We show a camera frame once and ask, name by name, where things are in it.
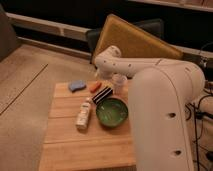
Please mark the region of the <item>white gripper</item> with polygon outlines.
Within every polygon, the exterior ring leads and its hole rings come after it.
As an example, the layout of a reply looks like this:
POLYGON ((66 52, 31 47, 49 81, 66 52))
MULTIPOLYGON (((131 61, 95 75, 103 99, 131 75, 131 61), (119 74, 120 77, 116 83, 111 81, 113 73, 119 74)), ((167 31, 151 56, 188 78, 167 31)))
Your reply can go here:
POLYGON ((112 76, 113 91, 115 95, 120 95, 127 83, 127 77, 121 74, 114 74, 112 76))

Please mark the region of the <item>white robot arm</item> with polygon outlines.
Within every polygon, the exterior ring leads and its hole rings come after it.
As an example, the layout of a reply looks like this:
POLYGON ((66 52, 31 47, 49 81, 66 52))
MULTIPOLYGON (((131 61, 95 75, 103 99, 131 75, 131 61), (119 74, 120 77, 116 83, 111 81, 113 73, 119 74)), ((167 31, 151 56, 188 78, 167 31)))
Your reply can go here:
POLYGON ((192 62, 123 58, 111 46, 94 60, 101 76, 131 79, 128 109, 137 171, 194 171, 185 105, 203 91, 205 76, 192 62))

